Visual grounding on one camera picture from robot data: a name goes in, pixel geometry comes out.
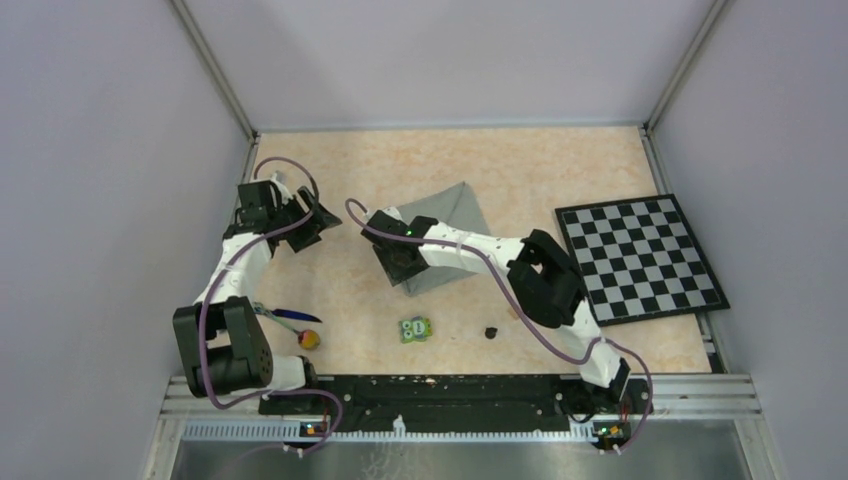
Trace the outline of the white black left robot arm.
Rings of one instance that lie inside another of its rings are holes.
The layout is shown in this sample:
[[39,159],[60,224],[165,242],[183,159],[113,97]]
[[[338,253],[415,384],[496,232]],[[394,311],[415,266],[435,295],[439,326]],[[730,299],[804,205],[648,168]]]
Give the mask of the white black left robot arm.
[[318,201],[317,185],[290,193],[282,176],[238,187],[239,206],[225,230],[222,255],[209,283],[172,320],[190,392],[203,398],[250,389],[282,391],[297,413],[319,404],[313,365],[303,355],[273,353],[252,296],[277,247],[299,252],[340,219]]

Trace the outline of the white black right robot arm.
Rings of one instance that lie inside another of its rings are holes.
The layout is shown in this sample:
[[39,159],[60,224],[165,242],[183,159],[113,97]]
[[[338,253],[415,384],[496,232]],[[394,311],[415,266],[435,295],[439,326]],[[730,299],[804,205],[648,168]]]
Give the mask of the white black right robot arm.
[[626,400],[631,369],[604,339],[578,266],[547,232],[494,237],[385,210],[358,224],[392,284],[435,268],[489,273],[543,346],[578,367],[594,409],[612,412]]

